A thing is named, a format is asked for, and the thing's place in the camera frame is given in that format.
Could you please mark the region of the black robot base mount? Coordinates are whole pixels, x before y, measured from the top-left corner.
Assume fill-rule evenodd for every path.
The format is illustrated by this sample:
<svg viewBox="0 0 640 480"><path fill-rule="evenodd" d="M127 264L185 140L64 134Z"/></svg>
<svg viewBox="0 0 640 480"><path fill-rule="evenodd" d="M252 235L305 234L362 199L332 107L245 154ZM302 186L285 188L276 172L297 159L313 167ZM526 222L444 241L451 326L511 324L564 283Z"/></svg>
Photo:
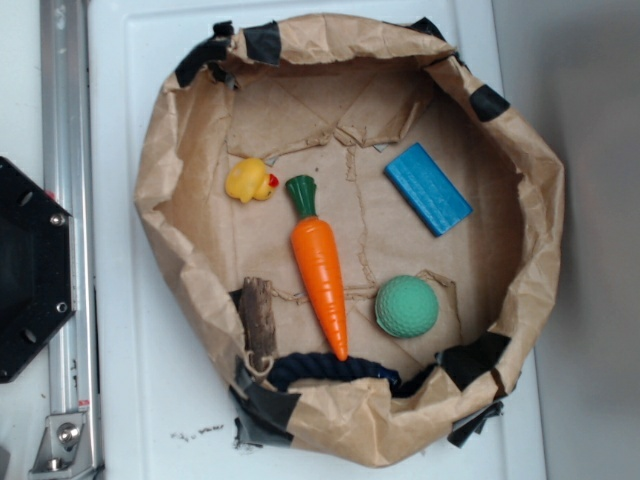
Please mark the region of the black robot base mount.
<svg viewBox="0 0 640 480"><path fill-rule="evenodd" d="M70 215L1 159L1 382L14 381L74 313Z"/></svg>

